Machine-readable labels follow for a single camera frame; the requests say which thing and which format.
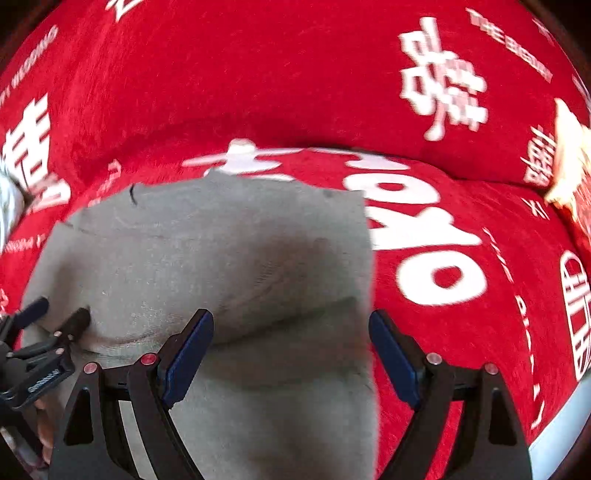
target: gray towel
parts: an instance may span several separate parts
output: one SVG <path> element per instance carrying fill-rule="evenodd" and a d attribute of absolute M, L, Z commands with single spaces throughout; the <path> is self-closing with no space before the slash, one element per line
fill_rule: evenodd
<path fill-rule="evenodd" d="M 214 171 L 135 186 L 57 225 L 24 302 L 50 299 L 46 332 L 90 306 L 78 367 L 133 362 L 211 310 L 214 346 L 171 411 L 202 474 L 369 479 L 371 267 L 360 194 Z M 131 409 L 123 415 L 138 472 L 153 478 Z"/>

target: white chinese character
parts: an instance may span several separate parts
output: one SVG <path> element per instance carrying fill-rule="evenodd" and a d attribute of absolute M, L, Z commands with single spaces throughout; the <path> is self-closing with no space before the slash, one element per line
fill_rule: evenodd
<path fill-rule="evenodd" d="M 121 20 L 121 17 L 123 17 L 127 12 L 129 12 L 129 10 L 131 10 L 133 7 L 137 6 L 143 1 L 144 0 L 131 0 L 131 2 L 126 4 L 125 0 L 109 0 L 107 2 L 105 10 L 110 10 L 111 8 L 115 7 L 115 21 L 118 22 L 119 20 Z"/>
<path fill-rule="evenodd" d="M 486 123 L 488 110 L 478 106 L 474 95 L 486 90 L 485 80 L 474 75 L 472 63 L 459 59 L 452 51 L 441 50 L 435 18 L 422 17 L 420 24 L 422 31 L 400 35 L 402 51 L 417 64 L 400 71 L 400 96 L 406 98 L 419 115 L 435 113 L 433 125 L 425 133 L 427 140 L 443 138 L 446 113 L 452 125 L 462 123 L 472 131 L 478 130 L 479 124 Z M 446 86 L 446 79 L 453 86 Z"/>
<path fill-rule="evenodd" d="M 33 200 L 27 213 L 38 212 L 70 201 L 72 196 L 70 186 L 64 179 L 59 179 L 54 173 L 50 174 L 40 185 L 42 185 L 42 188 L 36 190 L 35 200 Z"/>
<path fill-rule="evenodd" d="M 552 176 L 556 141 L 554 135 L 544 134 L 544 130 L 539 125 L 538 128 L 531 127 L 531 131 L 534 137 L 527 144 L 528 160 L 521 157 L 521 160 L 527 165 L 523 179 L 527 183 L 547 187 Z"/>
<path fill-rule="evenodd" d="M 104 193 L 108 192 L 115 180 L 117 180 L 121 176 L 121 163 L 117 159 L 114 159 L 109 165 L 107 165 L 107 171 L 109 173 L 109 177 L 100 184 L 98 190 L 96 191 L 96 198 L 92 199 L 88 206 L 92 207 L 93 205 L 98 205 L 102 201 L 102 196 Z"/>
<path fill-rule="evenodd" d="M 2 159 L 8 171 L 18 179 L 24 189 L 29 189 L 47 175 L 49 159 L 49 114 L 47 94 L 39 102 L 29 103 L 22 121 L 14 132 L 6 132 L 6 143 L 2 147 Z"/>
<path fill-rule="evenodd" d="M 256 145 L 246 138 L 236 138 L 230 142 L 227 153 L 219 155 L 206 155 L 199 158 L 189 158 L 183 162 L 183 167 L 196 167 L 199 165 L 209 165 L 212 163 L 224 162 L 216 170 L 230 175 L 240 175 L 243 173 L 257 173 L 261 171 L 273 170 L 281 166 L 281 162 L 275 160 L 259 160 L 257 157 L 265 155 L 289 155 L 298 153 L 301 148 L 269 148 L 259 150 Z"/>

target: blue gripper pad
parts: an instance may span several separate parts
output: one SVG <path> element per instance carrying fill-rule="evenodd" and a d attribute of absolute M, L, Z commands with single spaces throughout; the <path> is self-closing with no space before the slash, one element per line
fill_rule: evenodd
<path fill-rule="evenodd" d="M 39 297 L 33 303 L 30 303 L 21 312 L 14 314 L 15 328 L 22 330 L 30 324 L 43 317 L 49 310 L 49 301 L 45 297 Z"/>
<path fill-rule="evenodd" d="M 411 365 L 388 323 L 392 321 L 384 318 L 379 310 L 373 312 L 369 317 L 369 338 L 384 365 L 396 395 L 401 401 L 416 409 L 421 401 L 418 372 Z"/>
<path fill-rule="evenodd" d="M 211 312 L 198 310 L 184 330 L 170 337 L 160 349 L 158 354 L 162 362 L 159 367 L 165 368 L 163 378 L 160 372 L 158 374 L 164 382 L 161 398 L 169 409 L 187 394 L 207 347 L 212 342 L 213 330 Z"/>

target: metal screw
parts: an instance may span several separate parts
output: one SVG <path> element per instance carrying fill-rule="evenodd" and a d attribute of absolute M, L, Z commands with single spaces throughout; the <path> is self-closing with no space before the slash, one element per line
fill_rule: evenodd
<path fill-rule="evenodd" d="M 96 369 L 99 368 L 99 366 L 94 363 L 94 362 L 90 362 L 89 364 L 86 364 L 84 366 L 84 373 L 85 374 L 93 374 L 94 372 L 96 372 Z"/>
<path fill-rule="evenodd" d="M 154 365 L 158 360 L 158 355 L 155 353 L 145 353 L 142 355 L 142 358 L 139 359 L 142 362 L 142 365 Z"/>
<path fill-rule="evenodd" d="M 443 358 L 441 358 L 439 353 L 431 352 L 427 354 L 427 362 L 432 365 L 439 365 L 441 362 L 443 362 Z"/>
<path fill-rule="evenodd" d="M 484 370 L 489 375 L 496 375 L 499 372 L 499 367 L 497 367 L 495 364 L 486 364 L 484 366 Z"/>

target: black mechanical arm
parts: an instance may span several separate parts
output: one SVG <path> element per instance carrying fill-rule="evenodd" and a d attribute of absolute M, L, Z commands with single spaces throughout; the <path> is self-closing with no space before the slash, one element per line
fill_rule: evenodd
<path fill-rule="evenodd" d="M 213 331 L 212 314 L 198 310 L 183 331 L 171 336 L 158 353 L 146 353 L 133 365 L 105 370 L 94 362 L 86 364 L 55 439 L 49 480 L 141 480 L 125 436 L 120 401 L 132 404 L 158 479 L 202 480 L 168 412 L 184 398 L 211 343 Z M 62 332 L 57 338 L 66 334 L 65 326 Z M 369 334 L 398 398 L 414 410 L 381 480 L 425 478 L 453 401 L 463 402 L 463 411 L 443 479 L 531 480 L 525 437 L 509 391 L 494 364 L 485 364 L 478 370 L 453 367 L 437 353 L 425 354 L 412 337 L 397 329 L 383 310 L 372 313 Z M 13 352 L 8 358 L 19 358 L 20 352 Z M 4 375 L 3 367 L 0 367 L 1 375 Z M 26 384 L 36 385 L 40 380 L 32 381 L 27 380 Z M 45 381 L 47 386 L 44 384 L 39 390 L 53 388 L 58 380 Z M 19 398 L 12 404 L 3 397 L 0 401 L 18 416 L 24 406 L 34 401 L 34 398 Z M 4 417 L 0 417 L 0 425 L 4 422 Z M 0 438 L 1 465 L 8 464 L 9 456 L 14 459 Z M 18 470 L 21 467 L 18 462 L 11 465 L 14 470 L 5 474 L 2 469 L 0 480 L 30 480 L 23 468 Z"/>
<path fill-rule="evenodd" d="M 41 460 L 43 446 L 36 434 L 36 415 L 27 407 L 74 373 L 70 345 L 90 325 L 88 309 L 79 309 L 48 340 L 15 351 L 19 332 L 48 309 L 49 302 L 42 297 L 23 311 L 0 319 L 0 479 L 30 479 L 28 473 L 46 467 Z M 6 436 L 16 444 L 12 450 Z"/>

